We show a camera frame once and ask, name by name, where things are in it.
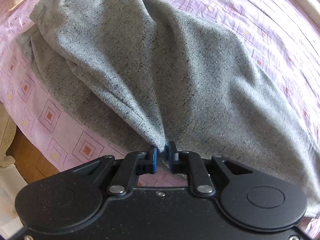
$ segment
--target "gray garment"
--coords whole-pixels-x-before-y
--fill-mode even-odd
[[[161,0],[40,0],[30,18],[33,71],[86,126],[129,151],[221,153],[300,185],[319,213],[319,147],[232,31]]]

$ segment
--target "patterned pink fabric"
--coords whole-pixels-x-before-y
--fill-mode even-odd
[[[37,80],[17,47],[14,40],[33,24],[28,16],[38,1],[26,0],[16,11],[8,12],[10,0],[0,0],[0,100],[26,137],[60,171],[105,154],[123,158],[122,149],[63,110],[48,88]],[[253,60],[288,99],[301,125],[308,128],[319,144],[319,30],[294,1],[166,1],[234,30]],[[144,175],[140,182],[148,186],[186,183],[180,176],[164,171]]]

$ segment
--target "wooden floor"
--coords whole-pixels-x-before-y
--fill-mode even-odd
[[[59,171],[23,135],[17,127],[16,135],[7,150],[16,159],[16,167],[27,183],[52,176]]]

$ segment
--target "gray fabric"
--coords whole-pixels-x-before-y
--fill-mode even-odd
[[[232,31],[161,0],[41,0],[30,18],[18,42],[85,125],[129,151],[221,153],[300,185],[318,213],[319,147]]]

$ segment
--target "bed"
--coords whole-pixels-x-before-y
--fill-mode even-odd
[[[123,158],[123,149],[63,110],[15,43],[17,35],[33,25],[28,16],[38,1],[26,0],[8,12],[10,0],[0,0],[0,100],[25,136],[60,171],[106,154]],[[294,0],[166,1],[236,32],[320,144],[319,29]],[[141,176],[140,183],[181,186],[186,181],[160,170],[153,176]],[[320,221],[304,220],[301,228],[315,238]]]

